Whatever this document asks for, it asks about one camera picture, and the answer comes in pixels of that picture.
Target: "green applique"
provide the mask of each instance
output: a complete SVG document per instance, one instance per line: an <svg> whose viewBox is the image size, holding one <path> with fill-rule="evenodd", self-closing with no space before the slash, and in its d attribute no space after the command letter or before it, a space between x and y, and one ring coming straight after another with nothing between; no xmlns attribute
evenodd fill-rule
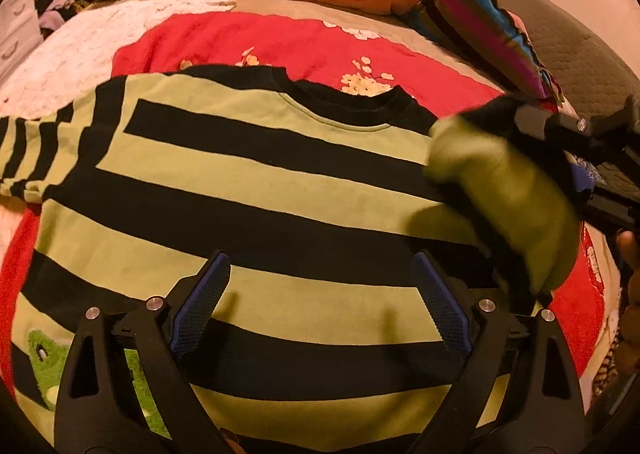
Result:
<svg viewBox="0 0 640 454"><path fill-rule="evenodd" d="M69 346L56 344L39 330L29 333L28 344L31 367L33 368L33 374L36 377L42 399L50 410L55 410L58 387L60 386L60 379L62 379L66 356L69 353ZM149 429L156 434L169 438L169 432L164 426L164 422L162 422L156 402L151 396L151 390L146 383L138 352L125 350L125 356L133 376L133 387Z"/></svg>

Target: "purple stripe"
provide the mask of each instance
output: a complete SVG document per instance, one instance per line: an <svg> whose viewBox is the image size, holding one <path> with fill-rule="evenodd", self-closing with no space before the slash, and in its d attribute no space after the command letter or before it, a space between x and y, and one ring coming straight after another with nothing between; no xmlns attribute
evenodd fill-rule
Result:
<svg viewBox="0 0 640 454"><path fill-rule="evenodd" d="M542 79L540 78L540 72L538 67L532 68L531 65L535 65L532 61L527 62L521 55L516 52L503 40L500 39L491 28L482 22L478 15L476 15L466 4L461 0L436 0L436 3L445 5L450 14L458 21L460 26L465 27L468 31L474 33L479 39L480 43L484 47L474 47L476 51L484 50L484 53L489 53L489 56L493 56L493 61L486 58L493 65L495 65L495 57L503 61L504 64L510 66L511 72L504 72L504 74L513 81L512 76L517 76L515 85L522 87L524 85L528 90L523 90L527 94L532 94L536 98L546 98L548 94L543 86ZM504 69L505 65L501 65L498 68Z"/></svg>

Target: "silver screw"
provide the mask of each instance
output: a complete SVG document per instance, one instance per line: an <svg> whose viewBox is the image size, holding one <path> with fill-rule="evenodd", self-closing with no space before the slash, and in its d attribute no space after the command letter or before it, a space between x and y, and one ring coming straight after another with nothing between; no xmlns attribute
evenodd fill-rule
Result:
<svg viewBox="0 0 640 454"><path fill-rule="evenodd" d="M146 301L146 308L149 311L158 311L164 305L162 297L151 297Z"/></svg>
<svg viewBox="0 0 640 454"><path fill-rule="evenodd" d="M87 317L89 320L94 320L98 318L99 314L100 314L100 308L97 308L94 306L92 308L89 308L84 314L84 316Z"/></svg>
<svg viewBox="0 0 640 454"><path fill-rule="evenodd" d="M556 315L550 309L543 309L540 312L540 316L547 322L553 322L556 320Z"/></svg>
<svg viewBox="0 0 640 454"><path fill-rule="evenodd" d="M485 313L491 313L492 311L495 311L495 302L492 301L491 299L482 299L478 303L478 306Z"/></svg>

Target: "black neckline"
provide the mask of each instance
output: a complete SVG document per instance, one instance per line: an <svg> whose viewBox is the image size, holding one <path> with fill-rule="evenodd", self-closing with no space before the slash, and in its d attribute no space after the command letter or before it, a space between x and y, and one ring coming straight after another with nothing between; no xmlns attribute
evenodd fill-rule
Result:
<svg viewBox="0 0 640 454"><path fill-rule="evenodd" d="M376 127L390 124L414 103L411 95L399 85L376 96L360 96L307 80L293 81L285 68L270 69L278 90L318 116L346 125Z"/></svg>

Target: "blue gripper pad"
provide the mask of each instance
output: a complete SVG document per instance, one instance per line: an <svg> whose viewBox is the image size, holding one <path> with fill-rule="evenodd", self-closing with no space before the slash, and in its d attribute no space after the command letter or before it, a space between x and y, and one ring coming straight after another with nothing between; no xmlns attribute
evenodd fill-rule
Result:
<svg viewBox="0 0 640 454"><path fill-rule="evenodd" d="M447 349L465 356L470 354L469 320L423 252L414 257L411 274Z"/></svg>
<svg viewBox="0 0 640 454"><path fill-rule="evenodd" d="M230 274L231 262L220 253L174 317L169 344L172 353L189 353L198 347L204 328L229 283Z"/></svg>

